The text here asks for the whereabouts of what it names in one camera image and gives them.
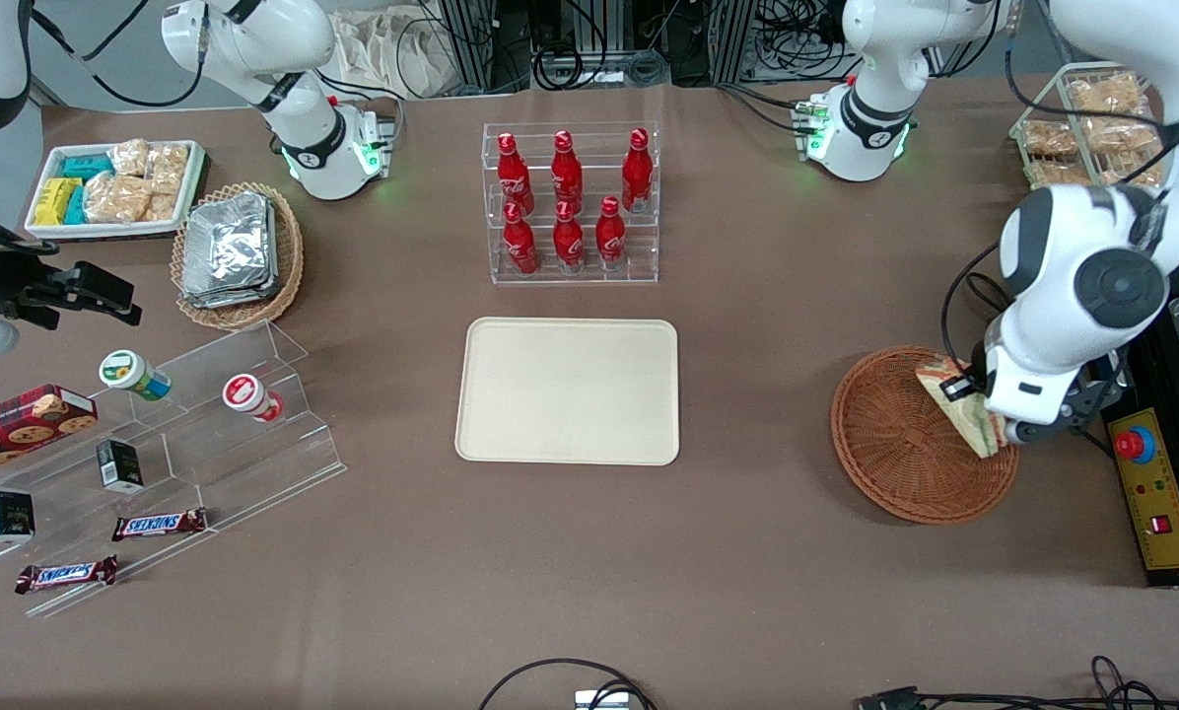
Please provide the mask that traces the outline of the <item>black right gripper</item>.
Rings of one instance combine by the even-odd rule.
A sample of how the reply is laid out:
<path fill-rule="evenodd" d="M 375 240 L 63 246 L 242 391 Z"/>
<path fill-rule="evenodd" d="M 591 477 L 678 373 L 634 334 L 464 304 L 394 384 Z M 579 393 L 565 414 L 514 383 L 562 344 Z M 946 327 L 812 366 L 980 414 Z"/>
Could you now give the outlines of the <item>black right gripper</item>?
<path fill-rule="evenodd" d="M 46 255 L 55 255 L 59 246 L 50 242 L 24 242 L 0 228 L 0 316 L 25 320 L 42 329 L 58 327 L 59 313 L 50 305 L 25 303 L 24 296 L 34 285 L 44 285 L 50 274 L 58 269 L 44 264 Z M 73 264 L 73 292 L 55 303 L 55 309 L 72 313 L 98 313 L 120 320 L 129 326 L 141 323 L 141 309 L 134 305 L 134 285 L 116 277 L 88 261 Z"/>

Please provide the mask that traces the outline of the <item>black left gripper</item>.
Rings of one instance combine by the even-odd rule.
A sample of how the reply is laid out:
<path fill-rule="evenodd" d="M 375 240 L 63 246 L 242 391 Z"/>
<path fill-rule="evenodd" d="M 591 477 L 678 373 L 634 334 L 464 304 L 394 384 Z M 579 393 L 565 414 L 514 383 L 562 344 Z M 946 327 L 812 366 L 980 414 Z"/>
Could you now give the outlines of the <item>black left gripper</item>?
<path fill-rule="evenodd" d="M 1129 389 L 1129 350 L 1114 349 L 1099 359 L 1082 364 L 1076 377 L 1063 395 L 1058 419 L 1048 427 L 1045 438 L 1063 433 L 1089 435 L 1100 413 L 1108 405 L 1117 403 Z M 940 392 L 949 401 L 964 397 L 986 396 L 988 373 L 983 367 L 944 367 L 941 372 Z"/>

